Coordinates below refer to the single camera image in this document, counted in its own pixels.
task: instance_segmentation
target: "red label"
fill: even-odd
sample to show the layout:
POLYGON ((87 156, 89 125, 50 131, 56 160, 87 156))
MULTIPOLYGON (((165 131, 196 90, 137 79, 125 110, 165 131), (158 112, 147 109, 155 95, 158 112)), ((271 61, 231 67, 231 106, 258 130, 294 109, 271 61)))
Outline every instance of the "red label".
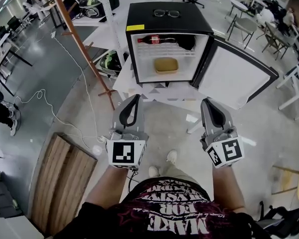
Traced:
POLYGON ((160 41, 160 38, 159 38, 158 35, 153 35, 153 36, 151 37, 151 43, 152 43, 152 44, 159 44, 159 41, 160 41))

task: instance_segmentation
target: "black t-shirt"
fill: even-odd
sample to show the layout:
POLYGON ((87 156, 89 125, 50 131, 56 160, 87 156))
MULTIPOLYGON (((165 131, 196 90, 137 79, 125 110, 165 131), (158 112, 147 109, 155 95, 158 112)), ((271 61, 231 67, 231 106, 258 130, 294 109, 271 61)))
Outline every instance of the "black t-shirt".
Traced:
POLYGON ((151 178, 107 210, 84 203, 79 215, 54 239, 96 239, 127 233, 129 239, 249 239, 252 218, 243 215, 211 202, 196 183, 171 177, 151 178))

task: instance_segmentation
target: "yellow sticker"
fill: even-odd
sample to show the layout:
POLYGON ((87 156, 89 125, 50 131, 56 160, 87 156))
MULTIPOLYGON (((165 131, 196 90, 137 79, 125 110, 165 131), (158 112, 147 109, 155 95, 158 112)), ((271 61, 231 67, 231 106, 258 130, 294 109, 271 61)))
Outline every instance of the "yellow sticker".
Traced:
POLYGON ((143 29, 145 29, 145 25, 133 25, 133 26, 126 27, 126 31, 143 30, 143 29))

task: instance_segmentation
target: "floor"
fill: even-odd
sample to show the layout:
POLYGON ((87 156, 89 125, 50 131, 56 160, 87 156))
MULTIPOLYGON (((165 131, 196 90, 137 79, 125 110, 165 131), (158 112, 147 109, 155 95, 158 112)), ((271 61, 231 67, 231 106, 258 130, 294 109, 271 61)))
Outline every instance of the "floor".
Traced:
MULTIPOLYGON (((45 89, 46 98, 53 105, 54 111, 57 112, 61 107, 81 70, 56 40, 51 39, 52 28, 51 19, 40 28, 39 21, 36 20, 19 34, 16 43, 21 49, 17 54, 33 64, 33 67, 15 57, 11 58, 13 65, 7 64, 7 67, 12 70, 12 74, 6 85, 15 96, 12 97, 0 85, 6 101, 14 103, 16 96, 28 101, 36 91, 45 89)), ((88 28, 79 33, 85 38, 91 30, 88 28)), ((79 65, 85 68, 87 63, 74 40, 61 36, 62 31, 62 28, 58 29, 56 38, 73 54, 79 65)), ((0 171, 4 172, 4 180, 13 197, 27 213, 32 175, 54 117, 51 107, 43 98, 38 100, 35 97, 27 105, 16 100, 16 104, 22 114, 17 134, 11 137, 9 128, 0 123, 0 149, 4 153, 4 159, 0 160, 0 171)))
MULTIPOLYGON (((229 0, 201 0, 200 2, 205 4, 202 13, 212 28, 220 33, 226 33, 232 19, 224 18, 230 8, 229 0)), ((35 28, 32 34, 29 34, 32 36, 31 40, 39 39, 39 37, 35 37, 36 31, 35 28)), ((44 33, 48 31, 50 31, 48 27, 46 30, 42 29, 44 33)), ((261 30, 258 29, 255 36, 261 34, 261 30)), ((79 55, 76 46, 73 45, 72 39, 60 35, 57 38, 75 56, 79 65, 85 67, 86 63, 79 55)), ((230 42, 242 47, 239 43, 242 42, 239 30, 233 31, 230 42)), ((292 50, 289 50, 282 60, 275 61, 273 49, 269 48, 264 53, 261 52, 265 45, 264 37, 258 40, 253 38, 246 51, 265 64, 272 66, 280 76, 297 64, 297 56, 292 50)), ((81 129, 83 136, 88 136, 83 138, 87 148, 78 137, 80 132, 77 129, 72 126, 64 126, 53 120, 50 107, 42 99, 33 99, 21 107, 22 127, 14 138, 10 138, 8 129, 0 125, 0 146, 6 155, 4 162, 0 163, 0 169, 6 171, 10 177, 11 186, 15 189, 19 187, 19 190, 16 190, 16 192, 18 191, 17 200, 20 205, 22 202, 22 206, 27 209, 25 203, 28 199, 31 200, 33 194, 33 190, 30 191, 29 187, 32 174, 33 178, 38 175, 38 167, 34 169, 34 164, 38 159, 38 164, 40 164, 47 142, 54 132, 76 135, 67 137, 91 154, 94 145, 99 145, 103 149, 105 146, 94 138, 96 134, 94 116, 80 69, 63 48, 48 36, 37 44, 31 41, 28 46, 27 44, 25 46, 27 48, 22 53, 31 62, 36 61, 35 72, 32 72, 31 68, 25 67, 24 70, 27 71, 24 73, 23 82, 19 83, 20 86, 16 84, 14 91, 27 100, 35 91, 45 88, 47 100, 54 105, 55 112, 59 110, 57 116, 81 129)), ((97 134, 108 135, 112 108, 107 96, 98 97, 98 94, 103 92, 103 88, 91 70, 86 69, 84 74, 95 111, 97 134)), ((109 87, 112 86, 113 82, 109 79, 105 79, 105 81, 109 87)), ((283 111, 278 110, 278 106, 292 96, 292 91, 288 87, 282 87, 279 90, 275 88, 279 81, 281 81, 281 77, 242 109, 231 111, 238 134, 244 138, 246 156, 233 168, 244 194, 247 209, 255 219, 259 217, 260 201, 265 202, 266 208, 270 204, 286 206, 288 209, 299 205, 299 201, 294 197, 294 191, 271 196, 271 192, 279 190, 280 180, 279 174, 272 169, 273 164, 299 169, 299 120, 294 121, 294 117, 299 114, 299 102, 295 102, 283 111)), ((115 105, 120 102, 117 93, 113 94, 113 101, 115 105)), ((202 151, 199 142, 204 130, 201 128, 193 134, 187 134, 186 129, 192 125, 192 122, 186 120, 188 114, 195 118, 200 117, 200 114, 158 102, 146 103, 145 126, 149 140, 139 174, 135 180, 146 179, 149 166, 162 166, 167 153, 171 149, 176 149, 179 153, 177 166, 197 180, 213 198, 212 164, 209 156, 202 151)), ((108 166, 105 150, 96 158, 98 163, 84 198, 108 166)), ((291 180, 290 184, 293 186, 293 183, 296 182, 297 178, 291 180)), ((127 183, 128 180, 122 198, 127 193, 127 183)))

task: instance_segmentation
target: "white sneaker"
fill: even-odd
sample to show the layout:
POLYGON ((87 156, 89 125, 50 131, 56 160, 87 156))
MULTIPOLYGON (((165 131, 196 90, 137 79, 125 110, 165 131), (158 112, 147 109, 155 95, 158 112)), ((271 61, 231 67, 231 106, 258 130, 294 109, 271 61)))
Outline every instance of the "white sneaker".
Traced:
POLYGON ((10 112, 9 118, 12 118, 14 116, 14 111, 9 111, 9 112, 10 112))
POLYGON ((149 167, 149 176, 150 176, 150 178, 159 176, 159 171, 155 166, 149 167))
POLYGON ((177 151, 176 150, 171 150, 168 155, 167 155, 167 159, 166 159, 166 162, 170 161, 172 162, 173 164, 176 163, 176 160, 177 160, 177 151))
POLYGON ((13 120, 12 128, 10 129, 10 135, 14 136, 16 131, 16 126, 18 125, 18 121, 16 119, 13 120))

